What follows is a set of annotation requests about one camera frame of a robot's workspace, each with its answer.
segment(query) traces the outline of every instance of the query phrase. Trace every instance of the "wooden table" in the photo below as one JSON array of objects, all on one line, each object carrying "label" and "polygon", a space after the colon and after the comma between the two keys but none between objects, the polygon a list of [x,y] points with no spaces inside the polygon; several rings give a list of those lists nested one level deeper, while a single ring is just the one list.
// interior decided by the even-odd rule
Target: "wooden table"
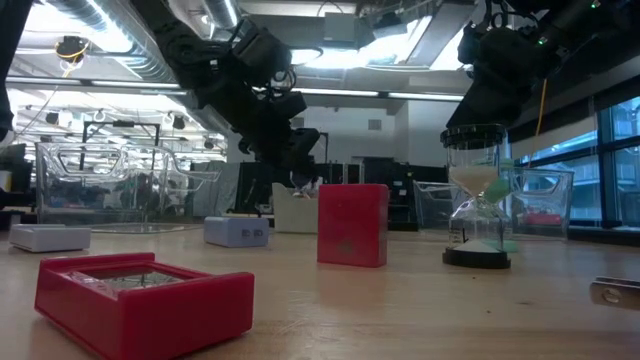
[{"label": "wooden table", "polygon": [[[483,271],[443,265],[445,244],[425,236],[438,238],[391,234],[381,269],[318,265],[315,237],[303,235],[224,249],[204,244],[200,230],[96,234],[89,253],[151,251],[175,265],[256,275],[253,330],[190,359],[640,358],[640,312],[593,305],[588,291],[598,275],[640,279],[640,250],[529,241],[512,269]],[[33,310],[44,256],[0,242],[0,359],[91,358]]]}]

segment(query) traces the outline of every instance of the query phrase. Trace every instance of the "black base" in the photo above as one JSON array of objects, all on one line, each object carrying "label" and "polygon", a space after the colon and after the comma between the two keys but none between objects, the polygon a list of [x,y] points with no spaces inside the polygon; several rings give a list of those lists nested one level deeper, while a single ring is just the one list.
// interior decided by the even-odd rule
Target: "black base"
[{"label": "black base", "polygon": [[442,262],[476,269],[509,269],[511,267],[511,260],[505,252],[478,253],[447,249],[442,254]]}]

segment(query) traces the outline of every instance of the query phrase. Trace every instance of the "red cube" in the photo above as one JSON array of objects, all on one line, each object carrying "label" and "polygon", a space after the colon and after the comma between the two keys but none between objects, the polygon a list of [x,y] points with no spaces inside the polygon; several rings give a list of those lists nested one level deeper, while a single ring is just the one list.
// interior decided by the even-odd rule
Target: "red cube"
[{"label": "red cube", "polygon": [[387,263],[389,189],[322,185],[318,196],[318,262],[363,267]]},{"label": "red cube", "polygon": [[151,253],[44,259],[35,308],[102,359],[171,359],[251,329],[253,286],[253,274],[206,274]]}]

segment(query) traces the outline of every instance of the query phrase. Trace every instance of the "hourglass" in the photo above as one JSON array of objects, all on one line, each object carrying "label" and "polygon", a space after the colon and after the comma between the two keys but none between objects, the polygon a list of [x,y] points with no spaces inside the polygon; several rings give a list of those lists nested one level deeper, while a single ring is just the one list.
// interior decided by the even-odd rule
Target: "hourglass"
[{"label": "hourglass", "polygon": [[444,131],[440,139],[447,149],[449,179],[470,200],[462,203],[449,219],[449,246],[442,256],[446,264],[505,269],[511,262],[504,251],[511,221],[486,190],[500,181],[500,144],[504,127],[463,125]]}]

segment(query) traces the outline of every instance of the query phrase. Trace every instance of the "metal clip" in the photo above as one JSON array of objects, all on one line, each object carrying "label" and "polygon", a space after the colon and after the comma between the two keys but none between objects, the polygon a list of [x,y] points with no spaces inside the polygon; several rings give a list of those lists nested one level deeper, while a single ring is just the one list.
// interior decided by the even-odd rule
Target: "metal clip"
[{"label": "metal clip", "polygon": [[640,310],[640,281],[597,277],[589,292],[595,304]]}]

